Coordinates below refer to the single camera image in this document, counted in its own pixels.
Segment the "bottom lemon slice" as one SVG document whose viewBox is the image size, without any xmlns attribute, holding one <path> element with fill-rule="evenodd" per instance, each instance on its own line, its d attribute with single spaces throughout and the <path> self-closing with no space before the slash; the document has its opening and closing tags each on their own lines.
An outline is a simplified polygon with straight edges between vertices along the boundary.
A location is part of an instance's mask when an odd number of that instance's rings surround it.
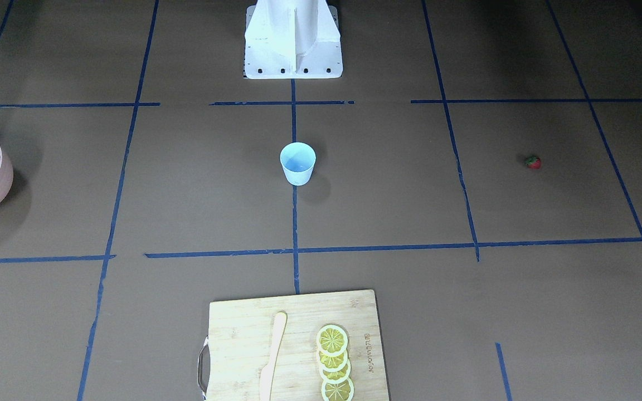
<svg viewBox="0 0 642 401">
<path fill-rule="evenodd" d="M 323 380 L 321 396 L 325 401 L 352 400 L 354 398 L 354 382 L 351 378 L 342 380 L 339 383 L 332 383 L 331 380 Z"/>
</svg>

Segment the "light blue plastic cup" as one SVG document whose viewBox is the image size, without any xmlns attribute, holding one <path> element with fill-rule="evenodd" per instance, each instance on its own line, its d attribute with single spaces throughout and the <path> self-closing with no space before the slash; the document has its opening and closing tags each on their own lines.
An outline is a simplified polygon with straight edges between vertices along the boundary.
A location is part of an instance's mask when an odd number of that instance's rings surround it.
<svg viewBox="0 0 642 401">
<path fill-rule="evenodd" d="M 313 174 L 317 156 L 308 144 L 293 142 L 280 152 L 280 164 L 286 180 L 294 186 L 305 185 Z"/>
</svg>

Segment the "bamboo cutting board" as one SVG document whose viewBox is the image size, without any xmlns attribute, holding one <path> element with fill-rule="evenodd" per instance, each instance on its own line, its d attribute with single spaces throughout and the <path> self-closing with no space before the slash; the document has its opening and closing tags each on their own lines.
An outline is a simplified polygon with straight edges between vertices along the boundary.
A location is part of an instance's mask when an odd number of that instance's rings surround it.
<svg viewBox="0 0 642 401">
<path fill-rule="evenodd" d="M 315 336 L 336 324 L 349 336 L 355 400 L 388 400 L 384 351 L 373 290 L 285 295 L 212 302 L 207 348 L 208 400 L 258 400 L 260 373 L 270 355 L 273 317 L 284 312 L 285 333 L 272 400 L 320 400 L 322 378 L 314 360 Z"/>
</svg>

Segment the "top lemon slice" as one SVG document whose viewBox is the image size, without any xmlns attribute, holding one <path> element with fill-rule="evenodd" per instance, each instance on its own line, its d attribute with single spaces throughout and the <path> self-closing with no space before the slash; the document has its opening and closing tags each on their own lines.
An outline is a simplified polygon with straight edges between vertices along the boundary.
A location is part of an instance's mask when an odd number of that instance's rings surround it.
<svg viewBox="0 0 642 401">
<path fill-rule="evenodd" d="M 349 340 L 346 330 L 335 324 L 324 325 L 315 337 L 318 352 L 328 356 L 337 357 L 347 351 Z"/>
</svg>

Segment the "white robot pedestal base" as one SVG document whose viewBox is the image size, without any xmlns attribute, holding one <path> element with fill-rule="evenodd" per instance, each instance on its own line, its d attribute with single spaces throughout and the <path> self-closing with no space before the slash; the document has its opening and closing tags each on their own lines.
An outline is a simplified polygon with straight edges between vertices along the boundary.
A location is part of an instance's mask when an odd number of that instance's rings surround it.
<svg viewBox="0 0 642 401">
<path fill-rule="evenodd" d="M 246 79 L 342 76 L 338 10 L 326 1 L 257 1 L 247 7 L 244 38 Z"/>
</svg>

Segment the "lemon slice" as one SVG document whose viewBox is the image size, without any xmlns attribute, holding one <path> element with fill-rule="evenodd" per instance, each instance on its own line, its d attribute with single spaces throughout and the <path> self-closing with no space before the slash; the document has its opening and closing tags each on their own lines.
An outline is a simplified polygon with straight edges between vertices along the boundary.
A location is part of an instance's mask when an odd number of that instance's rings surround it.
<svg viewBox="0 0 642 401">
<path fill-rule="evenodd" d="M 326 353 L 318 351 L 316 353 L 319 368 L 329 373 L 341 371 L 348 365 L 348 352 L 345 350 L 343 353 L 336 356 L 329 356 Z"/>
<path fill-rule="evenodd" d="M 324 325 L 315 337 L 318 352 L 328 356 L 337 357 L 347 351 L 349 340 L 346 330 L 335 324 Z"/>
<path fill-rule="evenodd" d="M 343 363 L 341 367 L 335 371 L 328 370 L 325 365 L 319 363 L 319 375 L 324 382 L 332 385 L 337 385 L 348 380 L 350 378 L 351 372 L 352 363 L 350 361 Z"/>
<path fill-rule="evenodd" d="M 354 382 L 351 378 L 342 380 L 339 383 L 332 383 L 331 380 L 323 380 L 321 396 L 325 401 L 352 400 L 354 398 Z"/>
</svg>

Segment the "red strawberry on table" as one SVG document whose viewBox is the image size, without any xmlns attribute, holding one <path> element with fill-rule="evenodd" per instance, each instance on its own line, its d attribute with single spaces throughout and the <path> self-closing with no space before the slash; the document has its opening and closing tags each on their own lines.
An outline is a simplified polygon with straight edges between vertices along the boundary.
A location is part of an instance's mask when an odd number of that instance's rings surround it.
<svg viewBox="0 0 642 401">
<path fill-rule="evenodd" d="M 536 155 L 532 155 L 524 160 L 524 165 L 529 169 L 540 169 L 542 167 L 542 159 Z"/>
</svg>

